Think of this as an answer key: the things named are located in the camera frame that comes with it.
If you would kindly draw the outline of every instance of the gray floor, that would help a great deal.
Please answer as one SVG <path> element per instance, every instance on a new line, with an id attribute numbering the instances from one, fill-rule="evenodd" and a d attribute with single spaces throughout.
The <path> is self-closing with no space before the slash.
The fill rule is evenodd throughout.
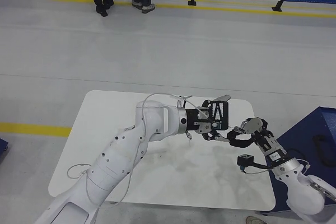
<path id="1" fill-rule="evenodd" d="M 0 122 L 71 126 L 90 90 L 230 94 L 280 136 L 336 108 L 336 19 L 0 1 Z M 0 224 L 33 223 L 65 138 L 3 134 Z M 253 211 L 105 205 L 99 223 L 244 223 Z M 263 217 L 269 223 L 302 223 Z"/>

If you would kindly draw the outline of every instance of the tabletop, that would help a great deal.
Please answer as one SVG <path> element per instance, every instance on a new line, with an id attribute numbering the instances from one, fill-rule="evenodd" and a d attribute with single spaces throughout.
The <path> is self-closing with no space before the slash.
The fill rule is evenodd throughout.
<path id="1" fill-rule="evenodd" d="M 50 181 L 51 196 L 56 197 L 77 181 L 66 176 L 70 166 L 93 163 L 115 134 L 134 124 L 136 104 L 148 95 L 97 90 L 87 93 Z M 214 98 L 192 97 L 190 101 L 200 106 L 206 99 Z M 168 105 L 177 103 L 166 95 L 154 95 L 149 100 Z M 231 99 L 228 103 L 230 126 L 254 117 L 249 102 Z M 191 134 L 191 142 L 184 134 L 150 142 L 146 156 L 132 173 L 123 202 L 259 211 L 274 208 L 268 172 L 247 175 L 236 164 L 237 157 L 245 153 L 253 155 L 255 162 L 266 164 L 256 145 L 241 149 L 227 142 L 205 141 L 196 132 Z M 86 168 L 75 167 L 70 174 L 75 176 Z M 246 171 L 259 170 L 249 167 Z M 118 201 L 127 184 L 125 178 L 106 200 Z"/>

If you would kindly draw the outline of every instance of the yellow floor line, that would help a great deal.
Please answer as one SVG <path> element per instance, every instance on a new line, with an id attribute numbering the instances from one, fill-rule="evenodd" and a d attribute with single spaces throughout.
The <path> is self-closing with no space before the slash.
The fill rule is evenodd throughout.
<path id="1" fill-rule="evenodd" d="M 36 124 L 1 123 L 0 132 L 16 134 L 38 134 L 42 136 L 68 137 L 71 127 L 59 127 Z"/>
<path id="2" fill-rule="evenodd" d="M 76 3 L 92 3 L 91 0 L 54 0 L 57 2 L 76 2 Z M 130 2 L 115 2 L 117 5 L 130 5 Z M 318 14 L 318 13 L 301 13 L 301 12 L 274 12 L 266 10 L 246 10 L 242 8 L 227 8 L 227 7 L 211 7 L 211 6 L 184 6 L 179 4 L 156 4 L 162 8 L 184 8 L 191 10 L 208 10 L 222 12 L 241 12 L 250 14 L 265 14 L 277 16 L 303 16 L 303 17 L 319 17 L 319 18 L 336 18 L 336 14 Z"/>
<path id="3" fill-rule="evenodd" d="M 195 0 L 196 2 L 204 2 L 204 3 L 218 3 L 218 4 L 234 4 L 237 6 L 259 6 L 259 7 L 268 7 L 271 8 L 272 6 L 275 6 L 276 4 L 256 4 L 256 3 L 244 3 L 244 2 L 226 2 L 226 1 L 212 1 L 212 0 Z M 308 7 L 308 6 L 286 6 L 283 5 L 282 8 L 298 8 L 302 10 L 333 10 L 336 11 L 336 8 L 330 8 L 330 7 Z"/>

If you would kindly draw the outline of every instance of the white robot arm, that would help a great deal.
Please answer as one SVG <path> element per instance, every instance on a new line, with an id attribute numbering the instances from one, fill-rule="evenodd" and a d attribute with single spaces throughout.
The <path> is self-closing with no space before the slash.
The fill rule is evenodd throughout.
<path id="1" fill-rule="evenodd" d="M 261 118 L 247 119 L 228 134 L 228 139 L 238 147 L 255 142 L 270 163 L 270 166 L 256 164 L 253 156 L 244 154 L 237 160 L 241 171 L 245 172 L 248 166 L 272 170 L 275 178 L 287 185 L 286 203 L 298 216 L 312 224 L 336 224 L 336 210 L 330 215 L 324 212 L 325 197 L 336 202 L 336 188 L 316 176 L 305 176 L 304 166 L 288 155 L 267 125 Z M 250 134 L 251 139 L 240 142 L 235 138 L 239 134 Z"/>
<path id="2" fill-rule="evenodd" d="M 190 130 L 201 134 L 207 141 L 224 141 L 245 148 L 256 143 L 271 164 L 254 163 L 254 157 L 241 155 L 237 164 L 242 172 L 248 166 L 272 170 L 276 179 L 288 187 L 288 206 L 303 220 L 313 224 L 336 224 L 336 211 L 326 216 L 325 197 L 336 202 L 336 189 L 317 178 L 305 176 L 304 168 L 290 157 L 267 130 L 267 122 L 260 118 L 247 119 L 241 127 L 235 127 L 227 138 L 218 130 L 228 129 L 228 95 L 206 100 L 202 107 L 185 109 L 186 98 L 178 97 L 178 105 L 168 106 L 157 101 L 143 101 L 136 107 L 135 126 L 118 134 L 98 156 L 96 162 L 68 191 L 57 196 L 35 224 L 94 224 L 100 206 L 107 196 L 147 152 L 149 142 Z M 164 128 L 164 108 L 168 110 L 168 129 Z M 250 134 L 250 140 L 238 140 L 239 134 Z"/>
<path id="3" fill-rule="evenodd" d="M 205 107 L 196 109 L 181 107 L 180 100 L 185 104 L 187 97 L 178 97 L 178 106 L 147 99 L 138 103 L 135 125 L 115 136 L 78 182 L 58 195 L 35 224 L 94 224 L 100 206 L 123 178 L 132 174 L 133 168 L 146 154 L 149 142 L 182 133 L 191 138 L 189 130 L 199 134 L 226 130 L 228 99 L 229 96 L 206 100 Z M 166 132 L 164 108 L 168 110 Z"/>

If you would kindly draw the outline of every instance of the black shoe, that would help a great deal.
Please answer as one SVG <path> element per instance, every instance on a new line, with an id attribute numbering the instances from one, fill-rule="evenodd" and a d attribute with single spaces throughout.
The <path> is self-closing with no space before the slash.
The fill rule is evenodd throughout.
<path id="1" fill-rule="evenodd" d="M 103 4 L 103 6 L 105 7 L 105 10 L 109 10 L 111 8 L 111 6 L 113 6 L 113 5 L 114 5 L 113 0 L 104 1 L 104 4 Z"/>
<path id="2" fill-rule="evenodd" d="M 102 17 L 108 16 L 108 14 L 107 14 L 107 12 L 106 12 L 106 10 L 104 9 L 103 6 L 96 6 L 96 12 L 98 14 L 101 14 Z"/>

